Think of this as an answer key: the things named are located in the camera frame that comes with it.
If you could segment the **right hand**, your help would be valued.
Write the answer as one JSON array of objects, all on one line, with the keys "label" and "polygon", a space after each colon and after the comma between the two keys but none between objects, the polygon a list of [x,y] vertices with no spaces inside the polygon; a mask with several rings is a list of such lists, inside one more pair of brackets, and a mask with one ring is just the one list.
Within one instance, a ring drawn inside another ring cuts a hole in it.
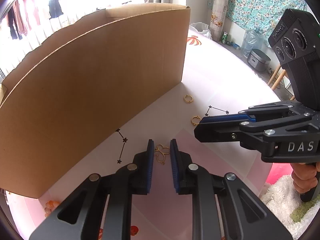
[{"label": "right hand", "polygon": [[291,177],[297,192],[306,193],[317,186],[316,174],[319,172],[319,162],[316,163],[316,166],[305,163],[291,163],[291,167],[293,169]]}]

